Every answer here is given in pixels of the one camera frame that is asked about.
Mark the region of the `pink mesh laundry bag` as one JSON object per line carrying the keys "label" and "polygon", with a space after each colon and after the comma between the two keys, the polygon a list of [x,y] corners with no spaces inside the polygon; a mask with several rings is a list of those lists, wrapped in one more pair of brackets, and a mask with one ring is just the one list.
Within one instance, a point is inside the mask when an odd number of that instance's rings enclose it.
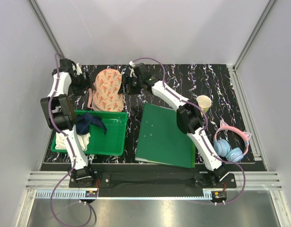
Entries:
{"label": "pink mesh laundry bag", "polygon": [[95,91],[88,89],[88,108],[94,111],[122,112],[123,95],[118,94],[121,88],[122,75],[114,69],[105,69],[96,76]]}

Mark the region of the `green plastic bin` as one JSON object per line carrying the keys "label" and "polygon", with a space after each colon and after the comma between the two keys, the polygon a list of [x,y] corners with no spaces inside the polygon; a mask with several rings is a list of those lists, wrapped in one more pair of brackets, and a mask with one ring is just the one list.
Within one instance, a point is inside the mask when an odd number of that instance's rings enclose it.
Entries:
{"label": "green plastic bin", "polygon": [[[80,146],[85,155],[120,156],[124,150],[127,113],[76,110],[76,125]],[[90,123],[90,117],[100,118],[107,129]]]}

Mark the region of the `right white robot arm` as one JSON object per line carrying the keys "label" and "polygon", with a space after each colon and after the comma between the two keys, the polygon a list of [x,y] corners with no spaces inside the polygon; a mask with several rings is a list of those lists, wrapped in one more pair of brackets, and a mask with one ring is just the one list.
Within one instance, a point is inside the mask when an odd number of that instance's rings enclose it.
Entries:
{"label": "right white robot arm", "polygon": [[208,120],[197,102],[178,94],[158,77],[138,76],[134,78],[122,75],[119,94],[139,94],[141,89],[145,89],[164,100],[176,111],[177,127],[191,139],[202,156],[209,172],[210,185],[217,188],[224,184],[229,171],[223,165],[222,159],[216,154],[205,133]]}

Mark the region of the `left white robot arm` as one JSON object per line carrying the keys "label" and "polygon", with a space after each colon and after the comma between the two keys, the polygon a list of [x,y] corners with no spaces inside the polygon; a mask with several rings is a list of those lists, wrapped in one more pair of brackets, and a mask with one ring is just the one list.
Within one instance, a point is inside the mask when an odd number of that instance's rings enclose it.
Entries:
{"label": "left white robot arm", "polygon": [[69,90],[76,95],[92,87],[87,73],[74,61],[55,56],[56,69],[53,70],[53,85],[47,97],[40,100],[40,104],[50,129],[55,130],[65,145],[71,160],[69,187],[91,187],[96,182],[96,176],[88,158],[82,150],[77,135],[77,116],[73,104],[68,98]]}

